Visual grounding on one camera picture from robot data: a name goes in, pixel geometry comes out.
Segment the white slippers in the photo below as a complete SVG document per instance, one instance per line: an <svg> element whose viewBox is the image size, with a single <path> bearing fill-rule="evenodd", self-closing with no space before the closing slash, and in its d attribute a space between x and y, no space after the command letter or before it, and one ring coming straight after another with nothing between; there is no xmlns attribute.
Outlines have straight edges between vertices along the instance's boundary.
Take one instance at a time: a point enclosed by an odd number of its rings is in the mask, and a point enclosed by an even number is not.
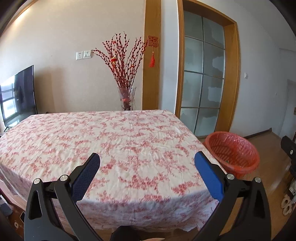
<svg viewBox="0 0 296 241"><path fill-rule="evenodd" d="M292 200L287 194L284 196L280 206L282 209L282 214L284 216L287 216L290 213L292 213L292 207L293 207Z"/></svg>

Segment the red berry branches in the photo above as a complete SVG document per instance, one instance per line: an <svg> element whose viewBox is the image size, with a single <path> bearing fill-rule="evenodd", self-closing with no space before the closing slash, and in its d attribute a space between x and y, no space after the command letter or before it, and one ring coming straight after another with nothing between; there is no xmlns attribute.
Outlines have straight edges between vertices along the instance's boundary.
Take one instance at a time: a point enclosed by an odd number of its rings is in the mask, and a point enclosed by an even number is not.
<svg viewBox="0 0 296 241"><path fill-rule="evenodd" d="M99 56L111 73L119 88L130 90L147 48L147 40L136 38L131 50L128 50L130 40L126 33L115 33L110 40L102 43L105 51L97 48L91 54Z"/></svg>

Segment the floral pink tablecloth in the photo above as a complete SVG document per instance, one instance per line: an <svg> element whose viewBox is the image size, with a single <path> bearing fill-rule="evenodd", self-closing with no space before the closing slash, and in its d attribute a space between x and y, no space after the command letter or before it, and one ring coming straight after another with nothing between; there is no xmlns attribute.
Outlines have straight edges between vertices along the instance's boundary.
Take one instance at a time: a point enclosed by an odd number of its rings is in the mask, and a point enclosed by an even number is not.
<svg viewBox="0 0 296 241"><path fill-rule="evenodd" d="M55 181L91 154L100 168L77 204L96 230L202 228L218 205L194 165L216 159L167 110L32 115L1 137L1 180L27 199L36 178Z"/></svg>

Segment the frosted glass sliding door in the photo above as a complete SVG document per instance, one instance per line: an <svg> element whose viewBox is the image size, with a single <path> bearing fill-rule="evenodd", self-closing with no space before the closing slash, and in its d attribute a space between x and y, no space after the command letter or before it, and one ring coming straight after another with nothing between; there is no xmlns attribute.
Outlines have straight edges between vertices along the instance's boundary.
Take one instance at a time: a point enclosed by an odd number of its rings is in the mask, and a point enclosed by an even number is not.
<svg viewBox="0 0 296 241"><path fill-rule="evenodd" d="M225 70L224 28L184 12L185 64L180 120L197 137L214 132Z"/></svg>

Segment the white light switch plate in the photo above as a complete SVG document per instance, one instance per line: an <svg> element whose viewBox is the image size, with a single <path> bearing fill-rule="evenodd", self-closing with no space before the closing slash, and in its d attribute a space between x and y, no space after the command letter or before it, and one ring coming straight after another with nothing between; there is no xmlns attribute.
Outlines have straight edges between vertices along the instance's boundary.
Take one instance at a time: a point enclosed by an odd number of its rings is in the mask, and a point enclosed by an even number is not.
<svg viewBox="0 0 296 241"><path fill-rule="evenodd" d="M88 59L91 58L91 50L86 50L83 52L83 58Z"/></svg>

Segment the white wall socket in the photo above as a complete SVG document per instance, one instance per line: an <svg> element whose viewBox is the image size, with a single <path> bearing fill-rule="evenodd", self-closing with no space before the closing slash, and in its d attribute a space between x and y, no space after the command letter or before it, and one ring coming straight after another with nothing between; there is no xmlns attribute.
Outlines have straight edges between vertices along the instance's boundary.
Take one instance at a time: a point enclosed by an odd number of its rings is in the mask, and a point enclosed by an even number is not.
<svg viewBox="0 0 296 241"><path fill-rule="evenodd" d="M76 52L76 60L83 59L83 51Z"/></svg>

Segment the black flat television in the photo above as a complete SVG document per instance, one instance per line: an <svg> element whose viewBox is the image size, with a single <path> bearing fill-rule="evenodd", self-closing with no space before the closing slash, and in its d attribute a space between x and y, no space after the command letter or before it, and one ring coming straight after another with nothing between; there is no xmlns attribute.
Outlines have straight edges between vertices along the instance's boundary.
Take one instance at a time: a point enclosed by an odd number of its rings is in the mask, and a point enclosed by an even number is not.
<svg viewBox="0 0 296 241"><path fill-rule="evenodd" d="M12 128L38 113L34 89L34 66L1 80L1 113L4 126Z"/></svg>

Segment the red fu wall ornament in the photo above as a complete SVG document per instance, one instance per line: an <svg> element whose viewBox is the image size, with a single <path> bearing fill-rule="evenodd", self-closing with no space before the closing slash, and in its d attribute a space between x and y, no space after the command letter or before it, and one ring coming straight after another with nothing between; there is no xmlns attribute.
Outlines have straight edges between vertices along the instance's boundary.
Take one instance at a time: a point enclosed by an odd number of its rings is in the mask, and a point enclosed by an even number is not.
<svg viewBox="0 0 296 241"><path fill-rule="evenodd" d="M152 56L151 56L151 61L149 63L149 67L153 68L156 62L154 50L159 46L159 37L149 35L147 38L147 42L148 42L148 46L152 47Z"/></svg>

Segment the glass vase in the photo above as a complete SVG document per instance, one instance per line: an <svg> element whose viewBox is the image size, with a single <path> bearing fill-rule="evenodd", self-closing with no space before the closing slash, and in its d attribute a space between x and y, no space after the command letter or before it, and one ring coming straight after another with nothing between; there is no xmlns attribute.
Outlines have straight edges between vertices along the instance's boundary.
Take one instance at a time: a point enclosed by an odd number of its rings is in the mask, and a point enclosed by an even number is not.
<svg viewBox="0 0 296 241"><path fill-rule="evenodd" d="M118 88L122 110L134 110L134 96L136 87L131 89Z"/></svg>

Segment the red plastic trash basket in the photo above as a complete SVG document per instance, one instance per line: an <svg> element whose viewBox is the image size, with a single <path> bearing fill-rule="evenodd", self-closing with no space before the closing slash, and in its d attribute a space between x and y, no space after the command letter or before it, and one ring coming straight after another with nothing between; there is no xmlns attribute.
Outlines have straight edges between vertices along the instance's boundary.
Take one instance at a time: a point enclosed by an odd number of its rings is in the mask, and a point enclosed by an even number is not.
<svg viewBox="0 0 296 241"><path fill-rule="evenodd" d="M247 139L229 132L214 132L208 135L204 146L228 173L237 179L253 172L260 163L255 146Z"/></svg>

